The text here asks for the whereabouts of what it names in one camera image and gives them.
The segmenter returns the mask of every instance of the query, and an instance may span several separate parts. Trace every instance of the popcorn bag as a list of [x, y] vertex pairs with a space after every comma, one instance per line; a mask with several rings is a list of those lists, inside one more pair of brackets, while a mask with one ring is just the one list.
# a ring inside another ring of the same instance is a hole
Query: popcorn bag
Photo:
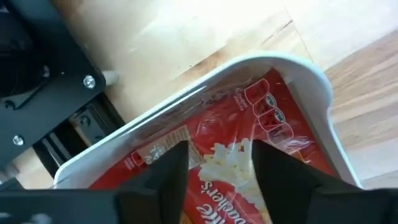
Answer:
[[281, 75], [271, 69], [155, 141], [134, 148], [90, 188], [113, 189], [188, 140], [190, 172], [181, 223], [271, 223], [251, 163], [253, 139], [336, 175]]

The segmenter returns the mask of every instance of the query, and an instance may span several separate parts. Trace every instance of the black metal frame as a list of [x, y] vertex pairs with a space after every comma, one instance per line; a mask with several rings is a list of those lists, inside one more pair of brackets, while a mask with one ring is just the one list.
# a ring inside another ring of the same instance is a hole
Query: black metal frame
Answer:
[[[124, 122], [105, 96], [106, 81], [90, 64], [49, 0], [5, 0], [40, 50], [49, 80], [30, 93], [0, 98], [0, 167], [33, 147], [52, 176], [87, 148], [70, 123], [94, 144]], [[87, 75], [95, 86], [83, 84]], [[13, 143], [14, 136], [23, 139]]]
[[13, 180], [0, 186], [0, 223], [180, 223], [187, 180], [184, 141], [116, 190], [18, 190]]

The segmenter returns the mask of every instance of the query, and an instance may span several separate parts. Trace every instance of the plastic packaging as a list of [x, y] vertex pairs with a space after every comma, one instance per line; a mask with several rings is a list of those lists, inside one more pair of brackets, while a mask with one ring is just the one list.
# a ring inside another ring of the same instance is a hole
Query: plastic packaging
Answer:
[[173, 125], [171, 129], [141, 139], [142, 144], [90, 188], [115, 188], [179, 141], [189, 140], [190, 174], [183, 220], [195, 224], [270, 223], [252, 169], [251, 140], [266, 141], [336, 175], [277, 70], [269, 70], [259, 80], [247, 78], [234, 84], [216, 94], [202, 95], [195, 105], [180, 106], [180, 113], [168, 114], [167, 127]]

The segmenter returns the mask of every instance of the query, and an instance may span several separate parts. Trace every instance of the hardwood plank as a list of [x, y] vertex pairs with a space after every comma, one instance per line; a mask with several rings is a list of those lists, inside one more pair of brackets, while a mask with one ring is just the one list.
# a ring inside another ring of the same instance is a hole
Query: hardwood plank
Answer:
[[373, 177], [362, 181], [364, 189], [376, 189], [380, 186], [397, 188], [398, 187], [398, 170], [384, 174], [379, 177]]
[[18, 168], [16, 179], [25, 189], [48, 189], [53, 186], [53, 178], [44, 168], [35, 151], [30, 148], [14, 159]]
[[396, 0], [284, 0], [313, 61], [322, 69], [398, 27]]
[[397, 62], [398, 30], [326, 71], [334, 89], [335, 129], [363, 182], [398, 170]]
[[[263, 49], [308, 56], [283, 5], [271, 0], [55, 3], [94, 63], [120, 74], [107, 94], [126, 121], [235, 56]], [[286, 45], [275, 38], [281, 32]]]

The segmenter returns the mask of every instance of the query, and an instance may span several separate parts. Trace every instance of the white popcorn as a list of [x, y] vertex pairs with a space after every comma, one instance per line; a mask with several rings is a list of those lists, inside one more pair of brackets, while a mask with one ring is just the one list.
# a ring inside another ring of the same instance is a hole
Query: white popcorn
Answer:
[[201, 165], [200, 180], [219, 180], [235, 187], [248, 182], [253, 172], [249, 139], [245, 138], [241, 143], [232, 143], [228, 148], [216, 143], [211, 149], [214, 150], [214, 154], [203, 156], [206, 162]]
[[222, 181], [235, 186], [235, 192], [240, 193], [249, 203], [254, 204], [263, 219], [271, 223], [267, 207], [262, 198], [251, 159], [251, 141], [244, 138], [225, 147], [216, 143], [214, 154], [203, 156], [205, 163], [201, 165], [199, 178], [202, 181]]

